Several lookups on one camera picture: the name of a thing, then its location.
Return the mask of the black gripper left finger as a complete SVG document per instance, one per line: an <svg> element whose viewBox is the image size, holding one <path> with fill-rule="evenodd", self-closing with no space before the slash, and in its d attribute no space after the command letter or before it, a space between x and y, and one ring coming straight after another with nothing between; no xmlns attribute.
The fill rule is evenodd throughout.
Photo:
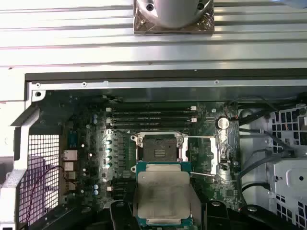
<svg viewBox="0 0 307 230"><path fill-rule="evenodd" d="M133 216L133 200L136 187L128 188L124 199L115 200L100 211L74 200L60 206L29 224L30 230L138 230Z"/></svg>

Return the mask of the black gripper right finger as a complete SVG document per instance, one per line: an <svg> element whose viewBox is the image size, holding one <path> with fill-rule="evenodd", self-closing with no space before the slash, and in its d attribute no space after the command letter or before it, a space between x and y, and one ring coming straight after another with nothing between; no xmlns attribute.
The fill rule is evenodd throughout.
<svg viewBox="0 0 307 230"><path fill-rule="evenodd" d="M209 200L197 184L191 185L192 215L202 230L297 230L298 227L257 205L234 211L224 203Z"/></svg>

